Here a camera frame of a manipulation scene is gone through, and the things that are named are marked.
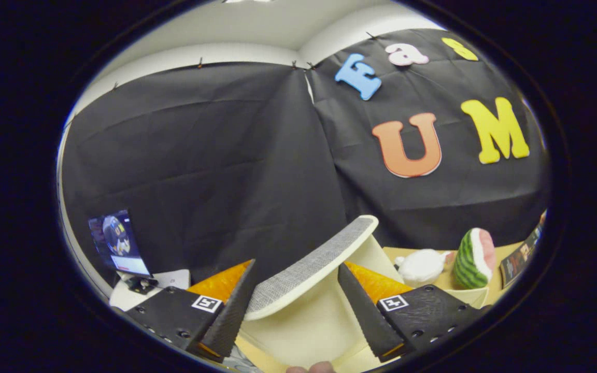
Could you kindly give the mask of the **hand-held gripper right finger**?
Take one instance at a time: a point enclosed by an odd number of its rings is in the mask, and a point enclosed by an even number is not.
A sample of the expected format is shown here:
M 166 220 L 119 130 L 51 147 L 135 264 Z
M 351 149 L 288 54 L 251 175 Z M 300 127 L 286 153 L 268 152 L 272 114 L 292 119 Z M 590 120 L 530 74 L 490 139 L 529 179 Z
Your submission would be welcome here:
M 478 320 L 478 309 L 435 285 L 410 288 L 353 262 L 338 283 L 372 353 L 386 363 L 432 352 Z

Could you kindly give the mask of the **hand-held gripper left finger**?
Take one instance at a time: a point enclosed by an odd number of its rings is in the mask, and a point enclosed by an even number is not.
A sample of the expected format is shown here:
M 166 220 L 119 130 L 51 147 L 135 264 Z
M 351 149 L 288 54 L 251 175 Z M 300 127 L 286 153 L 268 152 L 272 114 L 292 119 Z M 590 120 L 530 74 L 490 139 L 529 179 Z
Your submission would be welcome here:
M 230 356 L 257 286 L 254 259 L 181 290 L 168 286 L 125 314 L 182 351 L 222 363 Z

